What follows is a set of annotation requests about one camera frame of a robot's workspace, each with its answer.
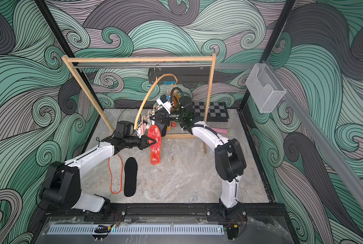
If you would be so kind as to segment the black insole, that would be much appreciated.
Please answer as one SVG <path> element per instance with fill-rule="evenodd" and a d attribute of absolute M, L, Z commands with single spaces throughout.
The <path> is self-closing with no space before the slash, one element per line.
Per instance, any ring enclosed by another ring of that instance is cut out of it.
<path fill-rule="evenodd" d="M 136 193 L 138 164 L 135 158 L 127 159 L 124 166 L 124 195 L 132 197 Z"/>

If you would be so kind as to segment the curved wooden clip hanger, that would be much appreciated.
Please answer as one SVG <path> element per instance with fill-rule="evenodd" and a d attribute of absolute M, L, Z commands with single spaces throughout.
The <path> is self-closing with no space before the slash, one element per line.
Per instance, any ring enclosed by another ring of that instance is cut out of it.
<path fill-rule="evenodd" d="M 161 81 L 164 77 L 173 77 L 175 79 L 175 84 L 177 84 L 177 82 L 178 82 L 178 78 L 174 74 L 169 74 L 169 73 L 168 74 L 164 74 L 164 75 L 156 78 L 155 82 L 150 87 L 149 91 L 147 92 L 147 94 L 146 94 L 145 98 L 143 99 L 143 101 L 141 103 L 141 106 L 140 106 L 140 108 L 138 110 L 138 113 L 136 115 L 135 122 L 134 122 L 134 130 L 137 130 L 137 128 L 138 128 L 138 121 L 139 121 L 140 115 L 142 113 L 142 110 L 143 110 L 143 108 L 144 108 L 144 106 L 145 106 L 145 104 L 146 104 L 146 102 L 147 102 L 147 100 L 148 100 L 151 92 L 153 91 L 153 89 L 155 88 L 155 86 L 158 84 L 158 82 Z"/>

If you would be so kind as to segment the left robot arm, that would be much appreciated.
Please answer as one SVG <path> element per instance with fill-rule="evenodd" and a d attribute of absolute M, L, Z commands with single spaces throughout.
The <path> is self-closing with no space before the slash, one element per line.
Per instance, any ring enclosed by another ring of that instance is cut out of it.
<path fill-rule="evenodd" d="M 80 209 L 100 212 L 106 199 L 87 194 L 81 189 L 81 179 L 95 166 L 116 155 L 125 148 L 146 149 L 158 141 L 146 135 L 133 135 L 133 123 L 121 121 L 112 135 L 102 139 L 89 151 L 65 162 L 48 166 L 39 197 L 58 209 Z"/>

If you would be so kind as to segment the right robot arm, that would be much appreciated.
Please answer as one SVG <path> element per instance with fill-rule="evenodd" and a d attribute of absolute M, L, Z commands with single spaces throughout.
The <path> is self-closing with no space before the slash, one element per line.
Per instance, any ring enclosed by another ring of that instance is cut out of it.
<path fill-rule="evenodd" d="M 204 118 L 195 113 L 193 102 L 188 97 L 174 99 L 162 95 L 157 106 L 149 113 L 148 130 L 159 129 L 165 137 L 172 122 L 179 123 L 183 131 L 201 139 L 215 155 L 215 168 L 222 179 L 222 193 L 219 200 L 221 218 L 230 221 L 237 216 L 239 206 L 238 188 L 246 162 L 239 141 L 228 139 L 209 127 Z"/>

